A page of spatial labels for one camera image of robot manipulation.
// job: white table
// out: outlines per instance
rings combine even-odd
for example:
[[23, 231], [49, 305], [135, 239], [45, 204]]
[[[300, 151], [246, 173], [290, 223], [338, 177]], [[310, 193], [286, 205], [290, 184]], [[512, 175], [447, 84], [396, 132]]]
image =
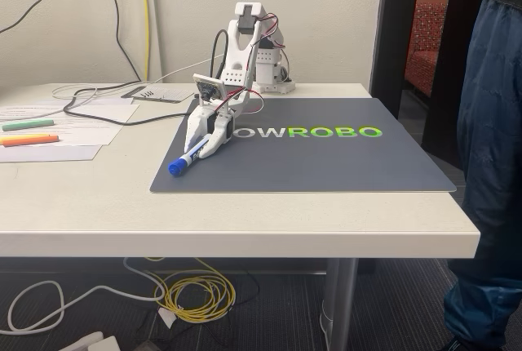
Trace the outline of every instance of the white table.
[[[0, 90], [0, 106], [49, 98], [55, 87]], [[369, 94], [360, 84], [301, 84], [287, 96]], [[189, 102], [141, 102], [132, 120]], [[0, 164], [0, 255], [341, 258], [329, 263], [322, 320], [330, 337], [334, 315], [331, 349], [341, 350], [353, 258], [475, 254], [480, 234], [448, 193], [150, 193], [180, 121], [124, 127], [89, 162]]]

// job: gray mat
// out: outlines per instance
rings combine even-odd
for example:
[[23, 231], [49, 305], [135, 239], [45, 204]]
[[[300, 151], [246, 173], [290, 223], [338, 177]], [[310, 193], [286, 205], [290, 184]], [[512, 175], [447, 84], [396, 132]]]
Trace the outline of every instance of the gray mat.
[[[306, 128], [307, 137], [295, 133], [296, 127]], [[313, 127], [329, 130], [313, 131]], [[337, 134], [336, 127], [343, 127], [339, 131], [344, 137]], [[347, 127], [356, 135], [346, 136]], [[362, 127], [376, 127], [378, 131], [371, 128], [361, 131]], [[275, 130], [270, 135], [269, 128]], [[185, 118], [151, 191], [455, 190], [451, 181], [376, 99], [268, 99], [261, 113], [241, 115], [236, 129], [240, 129], [239, 136], [249, 137], [234, 136], [214, 155], [196, 161], [182, 176], [174, 178], [167, 165], [183, 154]]]

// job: table leg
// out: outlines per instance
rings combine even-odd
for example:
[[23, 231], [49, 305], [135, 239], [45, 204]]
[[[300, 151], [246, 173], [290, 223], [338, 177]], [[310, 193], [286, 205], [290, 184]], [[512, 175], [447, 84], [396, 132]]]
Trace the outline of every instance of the table leg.
[[337, 274], [339, 259], [328, 259], [326, 270], [325, 293], [322, 302], [320, 324], [325, 333], [326, 343], [330, 344], [332, 339], [332, 328], [334, 322], [335, 290], [337, 289]]
[[[352, 317], [352, 303], [356, 289], [358, 262], [358, 259], [338, 259], [331, 337], [328, 337], [328, 331], [325, 332], [326, 343], [329, 345], [330, 351], [347, 351], [348, 332], [350, 329], [350, 318]], [[325, 306], [326, 309], [330, 308], [330, 300], [328, 300], [328, 305], [325, 304]]]

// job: floor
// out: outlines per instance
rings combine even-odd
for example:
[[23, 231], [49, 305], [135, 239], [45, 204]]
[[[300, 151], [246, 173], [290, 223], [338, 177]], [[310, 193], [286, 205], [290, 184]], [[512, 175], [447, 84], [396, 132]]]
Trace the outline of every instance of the floor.
[[[416, 141], [422, 137], [426, 110], [409, 94], [403, 96], [400, 121]], [[434, 159], [458, 186], [453, 195], [462, 201], [464, 179], [454, 167]], [[246, 275], [230, 275], [237, 300], [257, 294]], [[161, 351], [326, 351], [319, 312], [322, 275], [260, 275], [259, 294], [206, 327], [175, 322], [172, 330], [158, 320], [151, 304], [130, 301], [97, 291], [75, 304], [54, 330], [41, 335], [0, 335], [1, 351], [57, 351], [93, 331], [115, 335], [122, 351], [133, 351], [151, 339]], [[95, 285], [106, 284], [127, 292], [150, 295], [144, 279], [132, 274], [0, 273], [0, 326], [7, 328], [7, 310], [25, 287], [52, 279], [64, 288], [66, 301]], [[359, 276], [350, 335], [350, 351], [432, 351], [451, 335], [443, 323], [442, 299], [453, 276], [443, 260], [380, 260], [376, 272]], [[188, 292], [188, 304], [202, 296]], [[45, 285], [28, 293], [17, 305], [13, 322], [28, 326], [58, 307], [58, 294]], [[506, 351], [522, 351], [522, 311], [510, 320]]]

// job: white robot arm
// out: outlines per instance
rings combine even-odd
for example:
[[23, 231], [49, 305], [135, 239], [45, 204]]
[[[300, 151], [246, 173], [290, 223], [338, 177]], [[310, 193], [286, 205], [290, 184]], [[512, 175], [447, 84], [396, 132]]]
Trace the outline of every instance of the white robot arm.
[[[188, 117], [184, 150], [187, 153], [201, 136], [210, 133], [209, 141], [197, 155], [199, 158], [212, 155], [232, 138], [236, 118], [248, 103], [253, 88], [257, 92], [286, 93], [295, 87], [288, 73], [281, 69], [284, 38], [277, 17], [267, 14], [259, 2], [239, 2], [236, 17], [228, 25], [228, 49], [220, 78], [194, 75], [200, 99]], [[243, 50], [239, 47], [241, 34], [252, 36]]]

